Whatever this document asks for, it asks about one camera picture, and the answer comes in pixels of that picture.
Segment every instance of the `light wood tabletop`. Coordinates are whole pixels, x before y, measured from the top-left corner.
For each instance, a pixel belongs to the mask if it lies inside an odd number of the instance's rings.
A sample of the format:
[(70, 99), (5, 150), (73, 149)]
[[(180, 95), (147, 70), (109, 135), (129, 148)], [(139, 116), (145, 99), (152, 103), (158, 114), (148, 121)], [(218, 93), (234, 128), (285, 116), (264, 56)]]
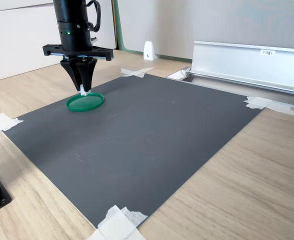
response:
[[(98, 61), (92, 85), (121, 68), (166, 77), (190, 65), (115, 50)], [(59, 64), (38, 69), (0, 80), (0, 113), (16, 118), (76, 93)], [(2, 132), (0, 180), (13, 198), (0, 210), (0, 240), (85, 240), (95, 231)], [(264, 109), (139, 231), (147, 240), (294, 240), (294, 116)]]

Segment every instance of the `label sticker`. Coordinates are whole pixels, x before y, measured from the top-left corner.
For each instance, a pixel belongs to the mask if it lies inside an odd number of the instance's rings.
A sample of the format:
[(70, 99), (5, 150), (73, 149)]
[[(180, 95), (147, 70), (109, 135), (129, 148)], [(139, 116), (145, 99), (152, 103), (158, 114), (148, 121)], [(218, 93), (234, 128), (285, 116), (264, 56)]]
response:
[(260, 50), (260, 55), (274, 57), (276, 55), (276, 51), (274, 50)]

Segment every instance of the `cable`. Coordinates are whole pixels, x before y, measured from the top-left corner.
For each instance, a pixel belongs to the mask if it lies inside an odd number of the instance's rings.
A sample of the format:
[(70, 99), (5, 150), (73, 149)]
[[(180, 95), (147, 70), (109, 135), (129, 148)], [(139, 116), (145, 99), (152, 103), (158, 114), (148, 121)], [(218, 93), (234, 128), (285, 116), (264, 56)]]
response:
[(99, 31), (99, 29), (101, 28), (101, 17), (102, 17), (101, 5), (99, 4), (98, 1), (91, 0), (86, 5), (86, 7), (90, 7), (92, 4), (94, 4), (95, 5), (95, 8), (96, 8), (97, 21), (96, 21), (96, 26), (95, 27), (94, 27), (94, 25), (92, 23), (89, 23), (89, 28), (90, 28), (90, 31), (93, 31), (93, 32), (97, 33)]

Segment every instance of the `white wall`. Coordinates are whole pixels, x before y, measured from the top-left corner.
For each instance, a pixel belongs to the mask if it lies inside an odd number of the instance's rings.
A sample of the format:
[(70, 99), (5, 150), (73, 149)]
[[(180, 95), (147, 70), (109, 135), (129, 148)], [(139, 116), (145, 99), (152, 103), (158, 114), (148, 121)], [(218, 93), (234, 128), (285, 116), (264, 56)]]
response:
[[(95, 46), (114, 49), (112, 2), (101, 0), (100, 6), (100, 30), (91, 36), (98, 38)], [(89, 21), (95, 25), (95, 6), (87, 10)], [(47, 44), (61, 44), (52, 3), (0, 11), (0, 79), (58, 64), (61, 56), (44, 56), (43, 46)]]
[(0, 0), (0, 11), (22, 7), (50, 4), (53, 0)]
[(124, 46), (193, 57), (193, 42), (294, 49), (294, 0), (118, 0)]

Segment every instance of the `green lid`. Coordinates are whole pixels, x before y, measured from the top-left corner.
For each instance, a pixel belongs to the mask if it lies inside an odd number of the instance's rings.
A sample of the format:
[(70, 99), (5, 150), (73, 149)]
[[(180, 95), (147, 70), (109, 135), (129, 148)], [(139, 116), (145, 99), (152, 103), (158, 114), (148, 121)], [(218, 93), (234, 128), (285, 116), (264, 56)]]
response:
[(67, 108), (72, 112), (86, 112), (96, 109), (103, 105), (104, 96), (100, 93), (92, 92), (87, 96), (76, 95), (68, 99), (66, 102)]

